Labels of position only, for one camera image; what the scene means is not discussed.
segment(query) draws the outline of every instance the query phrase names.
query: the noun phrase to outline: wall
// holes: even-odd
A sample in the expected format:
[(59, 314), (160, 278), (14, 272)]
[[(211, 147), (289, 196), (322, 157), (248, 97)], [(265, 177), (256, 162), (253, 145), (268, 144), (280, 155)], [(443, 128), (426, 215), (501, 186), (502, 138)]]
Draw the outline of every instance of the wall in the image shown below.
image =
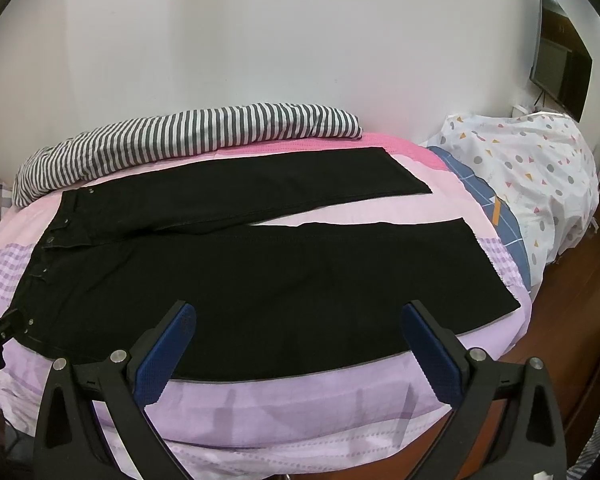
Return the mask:
[[(600, 19), (586, 0), (559, 1), (594, 59), (582, 117), (593, 146)], [(415, 142), (449, 113), (507, 115), (528, 98), (538, 5), (13, 0), (0, 17), (0, 178), (80, 131), (187, 108), (319, 102)]]

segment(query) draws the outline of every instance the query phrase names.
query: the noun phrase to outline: metal rivet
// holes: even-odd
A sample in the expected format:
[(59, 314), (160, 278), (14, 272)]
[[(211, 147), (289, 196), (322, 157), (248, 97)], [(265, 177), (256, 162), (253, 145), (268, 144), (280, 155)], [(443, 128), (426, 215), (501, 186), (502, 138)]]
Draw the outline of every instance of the metal rivet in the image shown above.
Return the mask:
[(66, 366), (66, 359), (61, 357), (54, 361), (54, 370), (62, 370)]
[(536, 370), (542, 370), (544, 368), (544, 363), (542, 362), (542, 359), (538, 357), (532, 357), (531, 359), (529, 359), (529, 364)]
[(110, 355), (109, 359), (114, 363), (121, 363), (126, 359), (126, 352), (124, 350), (116, 350)]
[(471, 348), (469, 355), (474, 361), (484, 361), (487, 358), (487, 352), (482, 348)]

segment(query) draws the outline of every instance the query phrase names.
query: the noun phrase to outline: wooden floor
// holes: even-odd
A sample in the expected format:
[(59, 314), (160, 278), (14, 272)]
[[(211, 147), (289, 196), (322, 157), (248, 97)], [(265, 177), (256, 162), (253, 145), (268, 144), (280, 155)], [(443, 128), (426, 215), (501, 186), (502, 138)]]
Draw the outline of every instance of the wooden floor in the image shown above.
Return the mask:
[[(502, 360), (523, 363), (532, 356), (545, 362), (554, 382), (562, 418), (567, 421), (600, 359), (600, 231), (584, 238), (545, 270), (528, 332)], [(493, 404), (459, 478), (480, 467), (501, 409), (501, 403)], [(385, 460), (343, 471), (302, 475), (303, 480), (304, 477), (312, 477), (310, 480), (402, 480), (430, 446), (443, 422)]]

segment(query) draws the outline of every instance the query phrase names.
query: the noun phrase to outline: bed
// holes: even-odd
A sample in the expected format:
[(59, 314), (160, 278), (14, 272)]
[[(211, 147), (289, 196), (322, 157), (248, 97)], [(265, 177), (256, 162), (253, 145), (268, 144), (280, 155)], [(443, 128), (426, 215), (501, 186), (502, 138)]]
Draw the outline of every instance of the bed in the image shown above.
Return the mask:
[[(456, 153), (458, 156), (454, 158), (453, 151), (445, 152), (435, 146), (426, 149), (383, 134), (366, 133), (359, 138), (358, 133), (353, 134), (356, 131), (353, 124), (347, 131), (352, 132), (353, 140), (262, 138), (247, 146), (221, 149), (216, 146), (217, 151), (167, 157), (119, 171), (101, 168), (103, 175), (88, 183), (79, 179), (58, 182), (56, 176), (55, 182), (42, 186), (45, 189), (40, 197), (30, 192), (31, 186), (27, 187), (33, 200), (22, 209), (9, 210), (0, 223), (0, 315), (13, 297), (36, 243), (58, 210), (62, 190), (66, 189), (58, 184), (93, 188), (132, 174), (203, 160), (381, 147), (425, 182), (432, 193), (331, 205), (263, 223), (420, 224), (464, 219), (519, 307), (463, 334), (460, 339), (468, 348), (480, 346), (494, 359), (499, 358), (524, 335), (531, 313), (530, 260), (525, 249), (528, 240), (521, 234), (528, 229), (519, 224), (509, 208), (510, 201), (496, 193), (490, 186), (491, 180), (489, 183), (481, 180), (478, 171), (458, 161), (463, 158), (462, 153)], [(445, 143), (446, 139), (439, 142), (442, 146)], [(66, 146), (60, 149), (63, 153), (71, 151)], [(50, 152), (42, 150), (38, 156), (48, 159)], [(35, 158), (27, 164), (28, 168), (40, 167)], [(50, 360), (16, 341), (5, 346), (4, 355), (7, 367), (0, 371), (0, 407), (18, 430), (34, 434)], [(103, 405), (96, 408), (123, 471), (137, 475), (106, 408)], [(407, 446), (447, 411), (448, 406), (433, 396), (410, 352), (357, 366), (275, 380), (171, 381), (160, 401), (146, 409), (162, 437), (193, 476), (253, 479), (276, 473), (337, 470), (380, 460)], [(194, 420), (195, 424), (183, 424), (183, 420)]]

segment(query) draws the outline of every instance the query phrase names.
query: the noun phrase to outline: tv screen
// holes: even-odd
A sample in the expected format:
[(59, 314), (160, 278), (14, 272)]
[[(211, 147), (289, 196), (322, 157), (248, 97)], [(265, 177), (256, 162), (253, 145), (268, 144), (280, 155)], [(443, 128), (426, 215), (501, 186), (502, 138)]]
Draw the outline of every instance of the tv screen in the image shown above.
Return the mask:
[(540, 0), (540, 6), (531, 81), (579, 121), (589, 90), (591, 56), (557, 0)]

